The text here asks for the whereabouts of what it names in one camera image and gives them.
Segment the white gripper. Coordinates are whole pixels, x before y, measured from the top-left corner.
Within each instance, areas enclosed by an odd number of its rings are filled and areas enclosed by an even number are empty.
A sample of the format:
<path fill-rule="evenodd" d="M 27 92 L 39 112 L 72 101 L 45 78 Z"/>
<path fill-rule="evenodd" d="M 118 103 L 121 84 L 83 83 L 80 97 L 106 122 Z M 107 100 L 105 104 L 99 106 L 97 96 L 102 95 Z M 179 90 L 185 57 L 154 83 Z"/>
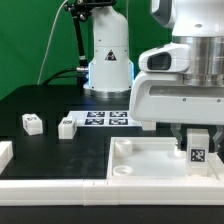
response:
<path fill-rule="evenodd" d="M 172 123 L 170 130 L 178 149 L 183 141 L 181 124 L 218 125 L 213 136 L 214 151 L 218 152 L 224 140 L 224 88 L 185 85 L 190 59 L 187 44 L 169 43 L 142 53 L 129 112 L 136 121 Z"/>

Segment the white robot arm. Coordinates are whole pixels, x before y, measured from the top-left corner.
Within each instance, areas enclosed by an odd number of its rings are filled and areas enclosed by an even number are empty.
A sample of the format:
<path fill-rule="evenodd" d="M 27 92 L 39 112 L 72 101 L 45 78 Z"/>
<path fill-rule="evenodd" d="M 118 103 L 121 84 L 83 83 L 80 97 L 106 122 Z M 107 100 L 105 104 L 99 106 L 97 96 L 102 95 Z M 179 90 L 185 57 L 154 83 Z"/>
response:
<path fill-rule="evenodd" d="M 224 140 L 224 0 L 140 0 L 126 31 L 109 7 L 93 11 L 94 57 L 85 92 L 130 93 L 131 116 L 181 126 L 213 125 Z"/>

